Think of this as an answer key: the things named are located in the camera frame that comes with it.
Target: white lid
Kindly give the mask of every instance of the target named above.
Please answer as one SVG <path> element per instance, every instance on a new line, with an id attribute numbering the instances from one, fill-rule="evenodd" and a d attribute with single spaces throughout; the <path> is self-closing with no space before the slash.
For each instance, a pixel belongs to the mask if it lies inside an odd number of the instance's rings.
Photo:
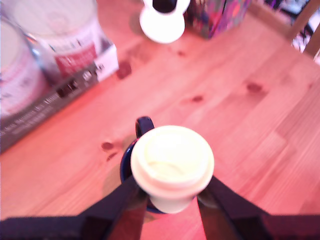
<path id="1" fill-rule="evenodd" d="M 135 144 L 132 174 L 151 195 L 189 195 L 204 188 L 212 177 L 214 157 L 207 141 L 182 126 L 161 126 Z"/>
<path id="2" fill-rule="evenodd" d="M 96 10 L 95 0 L 19 0 L 12 15 L 28 34 L 56 36 L 81 29 Z"/>
<path id="3" fill-rule="evenodd" d="M 21 49 L 21 37 L 13 26 L 5 21 L 1 21 L 1 72 L 3 73 L 13 64 Z"/>
<path id="4" fill-rule="evenodd" d="M 155 10 L 153 7 L 153 0 L 143 0 L 143 3 L 147 8 Z M 183 14 L 187 10 L 189 4 L 190 0 L 177 0 L 174 10 L 170 12 L 169 15 L 173 13 Z"/>

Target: travel mug lid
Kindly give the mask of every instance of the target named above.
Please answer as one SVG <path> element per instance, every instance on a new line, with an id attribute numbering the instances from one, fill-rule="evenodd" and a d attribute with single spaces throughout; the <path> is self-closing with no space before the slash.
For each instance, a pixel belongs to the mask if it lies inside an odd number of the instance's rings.
<path id="1" fill-rule="evenodd" d="M 211 160 L 213 153 L 201 135 L 186 127 L 167 125 L 148 131 L 137 141 L 131 166 L 139 168 L 137 178 L 144 178 L 138 180 L 141 185 L 152 182 L 162 188 L 181 189 L 199 182 Z"/>

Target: white vase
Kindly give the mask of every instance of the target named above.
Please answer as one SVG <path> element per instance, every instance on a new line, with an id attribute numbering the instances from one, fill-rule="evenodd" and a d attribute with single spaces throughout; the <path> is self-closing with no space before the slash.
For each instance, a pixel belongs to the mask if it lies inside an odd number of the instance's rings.
<path id="1" fill-rule="evenodd" d="M 190 0 L 177 0 L 175 9 L 162 13 L 154 9 L 153 0 L 143 0 L 140 25 L 144 34 L 154 42 L 169 44 L 181 37 L 185 31 L 184 13 Z"/>

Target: mug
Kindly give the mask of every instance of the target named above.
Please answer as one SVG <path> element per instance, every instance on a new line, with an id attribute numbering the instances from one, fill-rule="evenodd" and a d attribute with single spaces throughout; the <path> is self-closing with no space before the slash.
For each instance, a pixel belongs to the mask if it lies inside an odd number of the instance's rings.
<path id="1" fill-rule="evenodd" d="M 154 124 L 150 117 L 143 116 L 136 120 L 135 123 L 135 135 L 136 139 L 127 147 L 125 150 L 121 163 L 120 163 L 120 179 L 121 183 L 123 183 L 126 179 L 128 179 L 132 175 L 131 171 L 131 154 L 134 146 L 136 145 L 136 142 L 138 139 L 145 134 L 146 132 L 150 131 L 151 129 L 154 129 Z M 164 212 L 158 210 L 150 201 L 148 200 L 148 204 L 146 206 L 146 210 L 150 213 L 154 214 L 164 214 Z"/>
<path id="2" fill-rule="evenodd" d="M 135 132 L 137 139 L 121 160 L 121 181 L 133 175 L 149 195 L 150 212 L 183 211 L 213 176 L 211 147 L 189 128 L 174 125 L 155 128 L 147 116 L 137 119 Z"/>
<path id="3" fill-rule="evenodd" d="M 144 34 L 152 41 L 169 44 L 185 31 L 184 12 L 190 0 L 143 0 L 139 22 Z"/>

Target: can label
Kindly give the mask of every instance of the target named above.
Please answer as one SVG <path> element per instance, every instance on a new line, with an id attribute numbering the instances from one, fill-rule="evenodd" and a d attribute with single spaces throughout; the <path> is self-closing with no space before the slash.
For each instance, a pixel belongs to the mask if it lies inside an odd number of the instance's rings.
<path id="1" fill-rule="evenodd" d="M 1 115 L 18 113 L 48 90 L 48 83 L 27 47 L 1 76 Z"/>
<path id="2" fill-rule="evenodd" d="M 90 65 L 97 57 L 95 44 L 79 49 L 78 52 L 54 56 L 62 77 L 67 77 Z"/>

